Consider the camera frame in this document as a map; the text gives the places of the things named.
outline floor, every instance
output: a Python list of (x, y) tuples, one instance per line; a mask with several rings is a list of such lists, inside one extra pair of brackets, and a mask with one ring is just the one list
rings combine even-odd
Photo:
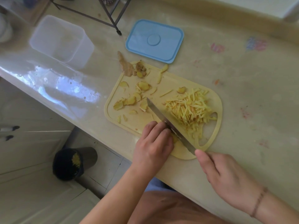
[(70, 148), (93, 147), (97, 151), (96, 164), (86, 170), (77, 181), (100, 199), (112, 189), (131, 165), (131, 161), (77, 127), (65, 145)]

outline yellow cutting board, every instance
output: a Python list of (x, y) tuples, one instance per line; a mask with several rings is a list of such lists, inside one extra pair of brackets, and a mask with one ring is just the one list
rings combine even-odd
[[(197, 149), (201, 149), (203, 151), (207, 150), (208, 147), (213, 143), (222, 120), (222, 103), (220, 100), (220, 97), (211, 89), (201, 86), (197, 83), (191, 82), (189, 80), (186, 80), (184, 78), (178, 77), (174, 74), (171, 74), (169, 72), (163, 73), (163, 78), (160, 82), (160, 84), (157, 84), (159, 73), (161, 69), (151, 66), (149, 64), (146, 64), (142, 62), (144, 66), (146, 67), (147, 71), (150, 71), (150, 73), (143, 79), (138, 78), (137, 76), (125, 76), (123, 73), (120, 75), (117, 83), (115, 84), (106, 104), (105, 104), (105, 116), (106, 118), (111, 121), (112, 123), (118, 125), (119, 127), (131, 132), (132, 134), (140, 137), (143, 128), (146, 124), (149, 122), (155, 120), (159, 122), (159, 118), (152, 112), (151, 109), (147, 109), (146, 112), (141, 111), (139, 108), (140, 103), (143, 101), (137, 102), (135, 105), (132, 106), (124, 106), (120, 110), (114, 110), (113, 105), (120, 100), (122, 97), (128, 98), (129, 96), (132, 96), (134, 92), (136, 92), (135, 86), (140, 81), (145, 81), (149, 83), (152, 87), (157, 87), (157, 91), (150, 95), (152, 93), (152, 90), (146, 91), (142, 93), (144, 97), (148, 97), (151, 99), (151, 101), (159, 108), (163, 114), (172, 122), (172, 124), (185, 136)], [(124, 89), (123, 87), (119, 86), (119, 83), (125, 81), (128, 83), (129, 88)], [(172, 115), (170, 115), (166, 110), (165, 107), (162, 105), (163, 102), (166, 100), (174, 97), (175, 95), (178, 95), (177, 89), (179, 87), (185, 86), (187, 88), (187, 92), (190, 89), (195, 88), (201, 88), (204, 90), (208, 90), (208, 94), (206, 97), (209, 99), (208, 105), (212, 108), (212, 110), (217, 113), (217, 122), (216, 126), (214, 128), (214, 131), (212, 132), (210, 138), (207, 140), (207, 142), (200, 146), (198, 142), (195, 142), (193, 138), (191, 138), (184, 127), (176, 120)], [(173, 89), (172, 92), (164, 95), (163, 97), (160, 97), (165, 92)], [(130, 115), (129, 111), (136, 110), (138, 114), (136, 115)], [(128, 118), (127, 121), (124, 120), (123, 114)], [(118, 116), (121, 116), (121, 123), (119, 124), (117, 122)], [(192, 153), (190, 153), (186, 147), (183, 146), (183, 144), (178, 141), (175, 144), (175, 148), (172, 152), (172, 155), (174, 155), (177, 158), (180, 159), (194, 159), (196, 158)]]

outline marble countertop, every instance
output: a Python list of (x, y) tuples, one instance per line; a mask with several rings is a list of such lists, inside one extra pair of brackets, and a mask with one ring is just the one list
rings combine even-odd
[[(81, 8), (105, 18), (100, 6), (89, 3)], [(28, 44), (33, 28), (16, 24), (13, 40), (0, 45), (2, 78), (132, 160), (138, 138), (104, 117), (105, 102), (121, 73), (117, 51), (129, 61), (142, 58), (161, 68), (163, 63), (128, 52), (126, 38), (141, 18), (178, 26), (185, 37), (168, 71), (211, 88), (223, 103), (222, 126), (209, 151), (231, 154), (299, 210), (298, 47), (188, 14), (158, 0), (132, 0), (118, 23), (123, 36), (53, 5), (45, 14), (84, 28), (95, 45), (86, 67), (73, 71), (33, 50)], [(231, 222), (258, 223), (219, 198), (197, 160), (170, 156), (157, 177)]]

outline kitchen knife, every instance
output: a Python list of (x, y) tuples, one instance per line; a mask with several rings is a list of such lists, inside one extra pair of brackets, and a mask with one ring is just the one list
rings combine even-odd
[(163, 115), (163, 113), (148, 98), (147, 98), (147, 105), (156, 114), (156, 116), (158, 116), (158, 118), (161, 121), (165, 122), (167, 128), (169, 128), (178, 137), (178, 139), (183, 143), (183, 145), (188, 149), (188, 151), (191, 152), (193, 155), (195, 155), (194, 152), (196, 148), (177, 130), (177, 128), (174, 127), (174, 125)]

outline container lid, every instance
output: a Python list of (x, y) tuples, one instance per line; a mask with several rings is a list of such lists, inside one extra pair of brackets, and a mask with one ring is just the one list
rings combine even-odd
[(133, 26), (126, 48), (130, 52), (170, 64), (183, 38), (184, 32), (180, 28), (142, 19)]

